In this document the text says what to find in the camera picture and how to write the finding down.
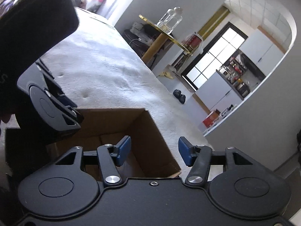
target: black shoe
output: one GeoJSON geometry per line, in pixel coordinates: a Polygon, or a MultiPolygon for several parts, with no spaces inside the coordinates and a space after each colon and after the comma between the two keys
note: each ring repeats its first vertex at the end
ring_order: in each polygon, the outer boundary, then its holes
{"type": "Polygon", "coordinates": [[[186,100],[186,96],[184,94],[181,94],[181,96],[179,97],[179,101],[181,104],[184,104],[186,100]]]}
{"type": "Polygon", "coordinates": [[[174,95],[177,99],[179,99],[179,97],[181,96],[181,91],[178,90],[178,89],[175,89],[175,91],[173,91],[173,95],[174,95]]]}

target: door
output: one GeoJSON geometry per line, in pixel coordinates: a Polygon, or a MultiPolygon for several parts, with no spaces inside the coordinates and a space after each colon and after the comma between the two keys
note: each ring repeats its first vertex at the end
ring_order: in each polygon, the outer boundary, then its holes
{"type": "Polygon", "coordinates": [[[230,90],[226,95],[212,107],[211,111],[218,109],[221,113],[230,107],[230,105],[239,105],[242,102],[241,98],[234,92],[230,90]]]}
{"type": "Polygon", "coordinates": [[[239,47],[239,49],[254,63],[257,64],[259,59],[273,45],[260,30],[256,29],[247,40],[239,47]]]}
{"type": "Polygon", "coordinates": [[[274,69],[276,64],[283,57],[283,52],[273,44],[266,54],[259,60],[257,67],[264,73],[266,76],[274,69]]]}
{"type": "Polygon", "coordinates": [[[195,94],[202,100],[202,102],[211,109],[220,101],[227,92],[232,88],[226,81],[215,72],[196,92],[195,94]]]}

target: bed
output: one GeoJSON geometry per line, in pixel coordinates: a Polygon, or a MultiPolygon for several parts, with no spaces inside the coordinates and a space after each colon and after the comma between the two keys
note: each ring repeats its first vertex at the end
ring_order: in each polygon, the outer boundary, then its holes
{"type": "MultiPolygon", "coordinates": [[[[145,108],[154,119],[186,177],[189,168],[178,152],[178,139],[208,145],[202,133],[109,22],[76,8],[79,28],[43,57],[55,80],[79,107],[145,108]]],[[[17,126],[14,118],[5,127],[17,126]]],[[[4,134],[0,138],[4,147],[4,134]]],[[[3,172],[7,172],[0,159],[3,172]]]]}

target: yellow table edge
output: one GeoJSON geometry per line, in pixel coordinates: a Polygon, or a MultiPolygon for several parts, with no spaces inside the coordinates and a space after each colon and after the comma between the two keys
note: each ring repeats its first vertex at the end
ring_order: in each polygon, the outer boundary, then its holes
{"type": "Polygon", "coordinates": [[[186,51],[187,53],[191,54],[191,52],[184,47],[181,43],[179,43],[176,39],[174,39],[171,35],[166,34],[166,32],[162,31],[159,27],[157,27],[153,22],[151,22],[150,20],[148,20],[147,18],[145,18],[142,15],[139,15],[139,17],[145,21],[146,23],[150,24],[151,26],[153,26],[155,29],[157,29],[160,33],[165,34],[168,36],[169,40],[171,40],[174,44],[177,44],[180,48],[182,48],[184,51],[186,51]]]}

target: tiled ceiling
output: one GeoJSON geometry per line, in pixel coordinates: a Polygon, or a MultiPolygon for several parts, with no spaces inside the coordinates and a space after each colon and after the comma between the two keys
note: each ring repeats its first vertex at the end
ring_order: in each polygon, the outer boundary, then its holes
{"type": "Polygon", "coordinates": [[[226,0],[230,12],[256,29],[261,26],[285,49],[292,40],[292,31],[287,20],[265,0],[226,0]]]}

